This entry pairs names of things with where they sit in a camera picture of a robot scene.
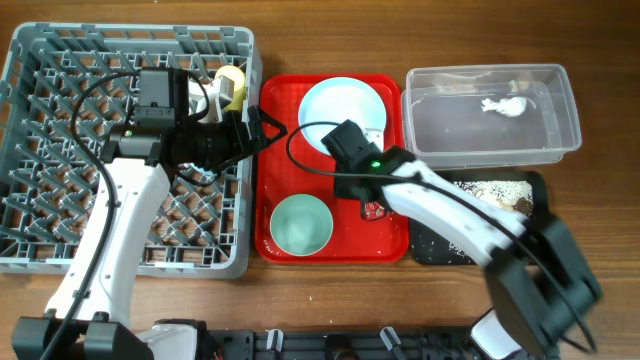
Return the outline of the red candy wrapper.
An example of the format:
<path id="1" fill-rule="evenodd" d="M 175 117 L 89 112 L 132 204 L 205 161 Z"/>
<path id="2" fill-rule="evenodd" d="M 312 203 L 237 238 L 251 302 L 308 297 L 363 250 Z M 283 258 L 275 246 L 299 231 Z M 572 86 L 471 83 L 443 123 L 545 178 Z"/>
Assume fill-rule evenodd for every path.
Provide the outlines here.
<path id="1" fill-rule="evenodd" d="M 365 221 L 377 221 L 385 218 L 388 210 L 378 202 L 366 202 L 361 206 L 361 218 Z"/>

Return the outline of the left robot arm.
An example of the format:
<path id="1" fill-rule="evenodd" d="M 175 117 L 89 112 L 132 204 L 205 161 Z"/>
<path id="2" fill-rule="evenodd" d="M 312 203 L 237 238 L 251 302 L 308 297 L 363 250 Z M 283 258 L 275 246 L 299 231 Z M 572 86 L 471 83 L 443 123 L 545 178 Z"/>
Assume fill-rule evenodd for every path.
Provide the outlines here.
<path id="1" fill-rule="evenodd" d="M 112 127 L 88 160 L 98 193 L 72 264 L 46 310 L 21 317 L 12 334 L 20 359 L 217 359 L 221 349 L 202 321 L 161 320 L 129 327 L 133 285 L 155 216 L 180 166 L 213 172 L 268 148 L 272 118 L 258 106 L 216 122 L 189 109 L 187 70 L 145 67 L 132 73 L 138 104 Z"/>

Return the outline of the green bowl with food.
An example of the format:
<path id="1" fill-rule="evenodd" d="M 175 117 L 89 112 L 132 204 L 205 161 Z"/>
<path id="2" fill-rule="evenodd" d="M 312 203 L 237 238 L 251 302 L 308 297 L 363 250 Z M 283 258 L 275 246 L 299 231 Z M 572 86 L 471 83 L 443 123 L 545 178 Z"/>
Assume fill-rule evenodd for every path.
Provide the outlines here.
<path id="1" fill-rule="evenodd" d="M 307 257 L 328 245 L 334 220 L 322 200 L 309 194 L 297 194 L 285 198 L 274 208 L 269 230 L 281 251 L 295 257 Z"/>

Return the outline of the white tissue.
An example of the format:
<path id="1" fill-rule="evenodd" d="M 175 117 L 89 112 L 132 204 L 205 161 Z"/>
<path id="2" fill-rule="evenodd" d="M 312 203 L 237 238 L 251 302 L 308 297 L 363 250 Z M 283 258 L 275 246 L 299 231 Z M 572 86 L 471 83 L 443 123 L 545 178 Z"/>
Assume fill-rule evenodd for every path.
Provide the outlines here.
<path id="1" fill-rule="evenodd" d="M 496 112 L 506 117 L 518 117 L 522 115 L 527 107 L 528 101 L 524 97 L 503 98 L 499 101 L 493 101 L 485 98 L 481 101 L 481 109 L 483 112 Z"/>

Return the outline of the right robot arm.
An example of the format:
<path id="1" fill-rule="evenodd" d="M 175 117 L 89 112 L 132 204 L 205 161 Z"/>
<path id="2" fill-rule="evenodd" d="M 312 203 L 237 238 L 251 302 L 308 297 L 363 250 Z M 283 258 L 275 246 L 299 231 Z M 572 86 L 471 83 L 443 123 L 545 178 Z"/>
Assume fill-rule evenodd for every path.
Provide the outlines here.
<path id="1" fill-rule="evenodd" d="M 381 151 L 347 120 L 321 140 L 336 162 L 341 189 L 362 203 L 421 223 L 481 267 L 493 308 L 490 336 L 473 339 L 482 351 L 513 342 L 547 356 L 585 314 L 602 289 L 567 225 L 540 210 L 531 217 L 486 203 L 445 180 L 411 152 Z"/>

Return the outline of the yellow plastic cup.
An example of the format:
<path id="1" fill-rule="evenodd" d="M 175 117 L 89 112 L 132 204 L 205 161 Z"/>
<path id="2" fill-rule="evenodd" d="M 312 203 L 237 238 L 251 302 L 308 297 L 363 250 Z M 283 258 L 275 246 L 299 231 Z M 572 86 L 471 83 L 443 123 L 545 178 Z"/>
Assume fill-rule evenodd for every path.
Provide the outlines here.
<path id="1" fill-rule="evenodd" d="M 226 111 L 240 111 L 246 97 L 246 75 L 243 70 L 237 66 L 225 65 L 219 68 L 215 74 L 215 78 L 220 76 L 227 77 L 234 82 L 233 100 L 225 107 Z"/>

